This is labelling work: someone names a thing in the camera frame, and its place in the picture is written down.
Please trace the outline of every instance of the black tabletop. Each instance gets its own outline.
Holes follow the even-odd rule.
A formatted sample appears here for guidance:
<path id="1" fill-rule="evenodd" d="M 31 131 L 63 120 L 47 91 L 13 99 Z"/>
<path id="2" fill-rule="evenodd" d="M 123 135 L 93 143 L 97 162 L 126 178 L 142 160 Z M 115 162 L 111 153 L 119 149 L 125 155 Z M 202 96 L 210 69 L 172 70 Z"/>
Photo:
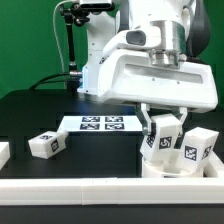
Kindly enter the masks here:
<path id="1" fill-rule="evenodd" d="M 29 139 L 57 131 L 65 115 L 134 114 L 132 106 L 89 102 L 65 90 L 11 92 L 0 100 L 0 141 L 9 142 L 11 153 L 0 178 L 140 177 L 141 132 L 73 133 L 67 148 L 48 160 L 32 157 L 28 146 Z M 189 114 L 184 131 L 195 127 L 220 132 L 214 151 L 224 158 L 224 111 Z M 223 218 L 224 205 L 0 207 L 0 223 L 223 223 Z"/>

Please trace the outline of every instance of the marker cube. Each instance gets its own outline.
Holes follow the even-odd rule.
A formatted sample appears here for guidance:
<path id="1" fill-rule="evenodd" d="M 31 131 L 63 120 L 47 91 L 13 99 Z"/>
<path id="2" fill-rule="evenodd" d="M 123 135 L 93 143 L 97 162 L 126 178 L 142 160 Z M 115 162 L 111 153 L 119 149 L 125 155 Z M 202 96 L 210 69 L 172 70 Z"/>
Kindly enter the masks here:
<path id="1" fill-rule="evenodd" d="M 9 143 L 0 142 L 0 170 L 10 158 Z"/>
<path id="2" fill-rule="evenodd" d="M 151 120 L 156 124 L 156 134 L 144 137 L 140 151 L 149 163 L 155 164 L 169 159 L 182 123 L 172 114 L 153 116 Z"/>
<path id="3" fill-rule="evenodd" d="M 52 132 L 48 131 L 31 140 L 29 146 L 32 156 L 48 159 L 66 148 L 65 139 L 67 131 Z"/>
<path id="4" fill-rule="evenodd" d="M 197 172 L 204 168 L 215 146 L 218 132 L 195 128 L 187 132 L 181 145 L 176 167 L 188 172 Z"/>

